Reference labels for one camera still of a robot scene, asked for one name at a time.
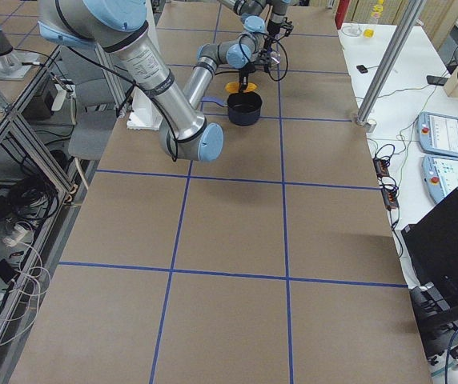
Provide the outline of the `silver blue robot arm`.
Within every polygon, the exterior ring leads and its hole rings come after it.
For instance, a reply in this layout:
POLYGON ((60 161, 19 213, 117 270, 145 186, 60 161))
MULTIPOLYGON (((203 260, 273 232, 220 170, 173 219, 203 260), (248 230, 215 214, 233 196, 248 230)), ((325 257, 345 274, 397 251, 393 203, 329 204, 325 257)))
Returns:
POLYGON ((288 0, 220 0, 219 3, 230 9, 234 14, 243 16, 260 16, 266 6, 270 6, 270 18, 267 22, 267 32, 275 37, 287 18, 287 9, 291 2, 288 0))
POLYGON ((38 24, 41 35, 55 44, 101 46, 116 56, 163 116, 159 129, 163 150, 173 159, 212 162, 222 151, 223 130, 209 123, 197 106, 220 64, 242 68, 259 51, 265 4, 224 2, 242 18, 245 30, 234 42, 204 46, 184 89, 149 37, 144 1, 41 1, 38 24))

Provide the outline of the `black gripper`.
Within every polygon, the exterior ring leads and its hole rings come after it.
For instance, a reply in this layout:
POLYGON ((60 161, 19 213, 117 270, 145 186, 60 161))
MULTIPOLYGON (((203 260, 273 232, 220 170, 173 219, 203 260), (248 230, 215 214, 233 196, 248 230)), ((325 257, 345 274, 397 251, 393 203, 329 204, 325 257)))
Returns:
POLYGON ((250 74, 255 72, 255 66, 253 63, 247 63, 245 66, 239 69, 239 92, 251 91, 251 83, 248 81, 250 74))
POLYGON ((270 37, 275 37, 281 31, 283 26, 282 22, 269 22, 267 24, 267 32, 270 37))

